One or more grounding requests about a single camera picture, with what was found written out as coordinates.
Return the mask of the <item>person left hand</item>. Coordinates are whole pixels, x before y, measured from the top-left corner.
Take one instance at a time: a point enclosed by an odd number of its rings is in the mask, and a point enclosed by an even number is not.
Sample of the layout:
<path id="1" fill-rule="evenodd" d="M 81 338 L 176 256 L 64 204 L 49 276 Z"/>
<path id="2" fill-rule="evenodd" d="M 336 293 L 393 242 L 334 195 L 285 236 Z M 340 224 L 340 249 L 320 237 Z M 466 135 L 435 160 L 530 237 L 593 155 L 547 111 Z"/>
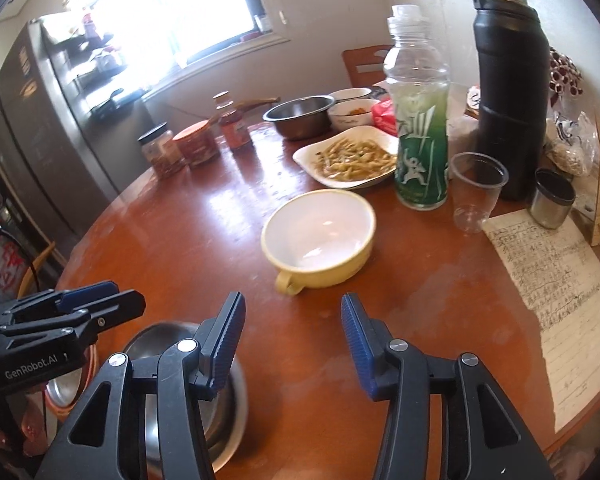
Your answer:
<path id="1" fill-rule="evenodd" d="M 0 396 L 0 450 L 28 457 L 46 452 L 45 418 L 33 393 Z"/>

